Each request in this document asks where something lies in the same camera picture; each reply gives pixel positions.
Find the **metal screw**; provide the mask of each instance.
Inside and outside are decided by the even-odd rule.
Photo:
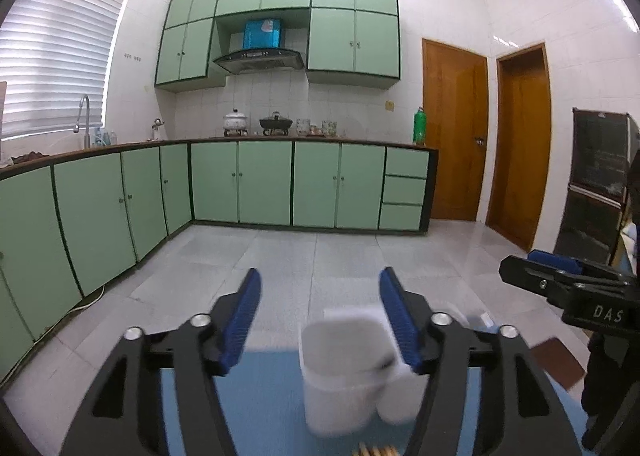
[[[127,331],[124,332],[123,337],[126,338],[126,340],[128,341],[134,341],[142,337],[142,335],[144,334],[145,332],[142,330],[142,328],[133,326],[132,328],[129,328],[127,329]]]
[[[519,333],[516,328],[506,324],[500,328],[500,335],[507,337],[508,339],[514,339],[519,335]]]
[[[453,322],[453,319],[446,313],[434,313],[431,316],[431,322],[437,326],[449,326],[449,324]]]
[[[208,325],[211,322],[211,317],[209,317],[205,313],[199,313],[191,317],[191,326],[196,328],[202,328]]]

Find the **brown countertop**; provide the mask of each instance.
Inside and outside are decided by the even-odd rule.
[[[108,147],[96,147],[89,150],[77,150],[71,152],[65,152],[62,154],[55,154],[51,156],[45,156],[35,160],[18,163],[17,165],[10,165],[8,167],[0,169],[0,180],[10,178],[24,172],[39,169],[41,167],[47,167],[49,165],[55,165],[56,163],[64,163],[67,161],[79,160],[82,158],[89,158],[91,156],[100,156],[103,154],[110,154],[114,152],[121,152],[133,149],[146,149],[147,147],[158,147],[161,145],[174,145],[177,143],[208,143],[216,141],[317,141],[317,142],[332,142],[332,143],[354,143],[357,145],[380,145],[382,147],[398,147],[400,149],[413,149],[437,152],[437,149],[428,149],[426,147],[418,147],[416,145],[408,145],[404,143],[391,143],[385,141],[372,141],[372,140],[358,140],[351,138],[340,137],[325,137],[325,136],[230,136],[230,137],[213,137],[202,139],[190,139],[190,140],[164,140],[164,141],[145,141],[136,143],[123,143],[121,145],[110,145]]]

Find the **window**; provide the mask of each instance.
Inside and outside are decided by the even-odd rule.
[[[125,4],[15,1],[0,26],[0,82],[7,82],[2,139],[72,129],[83,94],[91,103],[90,126],[100,127]]]

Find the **door frame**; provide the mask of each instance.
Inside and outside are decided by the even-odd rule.
[[[481,55],[479,53],[476,53],[475,51],[471,51],[468,48],[461,48],[459,46],[454,46],[453,44],[447,44],[445,42],[441,42],[441,41],[437,41],[434,39],[426,39],[426,38],[422,38],[420,40],[420,52],[422,53],[422,75],[423,75],[423,79],[422,79],[422,107],[426,112],[426,95],[427,95],[427,90],[426,90],[426,81],[424,79],[424,72],[426,69],[426,58],[425,58],[425,53],[424,53],[424,44],[425,42],[429,43],[429,44],[434,44],[436,46],[439,46],[441,48],[446,48],[449,50],[454,50],[454,51],[463,51],[465,53],[469,53],[471,55],[475,55],[476,57],[480,57],[483,60],[483,64],[484,64],[484,76],[487,79],[487,83],[485,86],[485,106],[486,106],[486,122],[484,124],[485,127],[485,131],[484,131],[484,162],[482,163],[482,174],[481,174],[481,182],[480,182],[480,190],[478,192],[478,204],[476,204],[476,213],[474,215],[473,221],[478,221],[478,213],[480,211],[480,203],[482,200],[482,188],[484,187],[484,173],[486,171],[486,159],[488,156],[488,151],[487,151],[487,143],[488,143],[488,134],[489,134],[489,115],[490,115],[490,82],[491,79],[489,78],[489,57],[486,57],[485,55]],[[434,186],[434,192],[435,192],[435,185],[436,185],[437,179],[434,179],[433,182],[433,186]]]
[[[542,57],[543,57],[543,62],[545,65],[545,73],[546,73],[546,87],[547,87],[547,96],[548,96],[548,101],[549,101],[549,108],[550,108],[550,116],[551,116],[551,125],[549,127],[549,136],[551,136],[552,133],[552,129],[553,129],[553,106],[552,106],[552,99],[551,99],[551,79],[549,77],[549,62],[548,59],[546,58],[546,45],[545,42],[539,42],[537,44],[532,44],[531,46],[528,46],[527,48],[523,48],[520,49],[516,52],[507,54],[507,55],[502,55],[498,58],[496,58],[496,69],[497,69],[497,73],[498,73],[498,132],[497,132],[497,139],[496,139],[496,145],[495,145],[495,158],[494,158],[494,176],[492,179],[492,183],[491,183],[491,197],[489,198],[489,207],[486,213],[486,219],[485,219],[485,224],[492,230],[495,230],[496,232],[500,233],[500,235],[504,236],[505,238],[509,239],[512,243],[515,243],[516,245],[518,245],[519,240],[517,240],[517,238],[514,238],[510,233],[506,232],[505,230],[500,229],[500,227],[497,227],[495,223],[492,223],[492,221],[494,220],[495,217],[495,212],[496,212],[496,208],[495,208],[495,184],[497,181],[497,176],[498,176],[498,154],[500,152],[500,144],[501,144],[501,139],[504,139],[504,95],[503,95],[503,88],[504,88],[504,81],[502,79],[503,73],[503,63],[507,60],[510,60],[512,58],[515,57],[519,57],[520,55],[525,55],[527,53],[530,53],[532,51],[537,51],[537,50],[541,50],[542,51]],[[548,183],[548,177],[549,177],[549,161],[551,159],[551,147],[549,146],[549,158],[547,160],[546,163],[546,178],[545,178],[545,195],[542,198],[542,204],[544,206],[545,204],[545,197],[546,197],[546,184]],[[529,243],[526,245],[527,251],[531,250],[531,247],[533,246],[534,241],[536,240],[536,235],[538,233],[538,227],[540,226],[540,216],[542,215],[542,208],[540,208],[540,215],[538,215],[538,220],[536,221],[536,233],[534,233],[533,237],[531,238],[531,240],[529,241]]]

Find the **faucet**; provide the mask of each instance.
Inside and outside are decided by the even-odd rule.
[[[84,148],[89,149],[91,142],[89,138],[89,95],[88,94],[83,94],[82,98],[80,98],[80,109],[78,110],[78,119],[76,120],[74,133],[78,134],[80,132],[80,117],[82,116],[82,105],[84,104],[84,99],[86,99],[86,124],[84,126]]]

